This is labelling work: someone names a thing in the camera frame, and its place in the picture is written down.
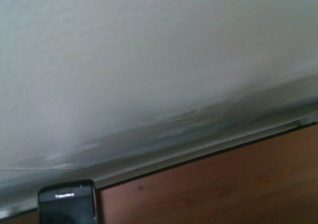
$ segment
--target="mobile phone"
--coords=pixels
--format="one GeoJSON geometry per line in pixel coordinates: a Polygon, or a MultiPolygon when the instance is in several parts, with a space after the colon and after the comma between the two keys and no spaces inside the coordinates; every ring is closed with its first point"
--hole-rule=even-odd
{"type": "Polygon", "coordinates": [[[42,188],[38,211],[40,224],[97,224],[94,182],[85,179],[42,188]]]}

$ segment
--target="blackberry logo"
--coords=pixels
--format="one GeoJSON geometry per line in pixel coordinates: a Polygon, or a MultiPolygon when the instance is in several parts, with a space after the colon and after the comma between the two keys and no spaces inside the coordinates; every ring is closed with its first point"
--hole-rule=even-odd
{"type": "Polygon", "coordinates": [[[56,198],[65,198],[65,197],[73,197],[74,193],[67,193],[63,195],[55,195],[56,198]]]}

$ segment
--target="phone screen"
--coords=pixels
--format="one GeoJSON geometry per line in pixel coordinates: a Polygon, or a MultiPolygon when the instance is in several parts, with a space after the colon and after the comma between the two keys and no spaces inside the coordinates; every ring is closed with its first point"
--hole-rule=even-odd
{"type": "Polygon", "coordinates": [[[40,204],[41,224],[94,224],[91,196],[66,198],[40,204]]]}
{"type": "Polygon", "coordinates": [[[40,191],[38,209],[40,224],[96,223],[94,194],[89,185],[50,187],[40,191]]]}

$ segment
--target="wooden surface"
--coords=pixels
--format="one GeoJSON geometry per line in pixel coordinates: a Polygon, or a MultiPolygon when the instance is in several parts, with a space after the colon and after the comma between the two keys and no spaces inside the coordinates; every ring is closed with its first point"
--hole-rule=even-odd
{"type": "MultiPolygon", "coordinates": [[[[316,125],[101,191],[102,218],[107,224],[318,223],[317,146],[316,125]]],[[[3,224],[37,223],[36,215],[28,217],[3,224]]]]}

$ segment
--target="black phone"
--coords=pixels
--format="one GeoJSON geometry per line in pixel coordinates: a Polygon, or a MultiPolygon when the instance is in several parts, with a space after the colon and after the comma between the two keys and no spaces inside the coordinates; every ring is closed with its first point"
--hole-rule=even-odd
{"type": "Polygon", "coordinates": [[[42,188],[38,211],[40,224],[97,224],[94,182],[85,179],[42,188]]]}

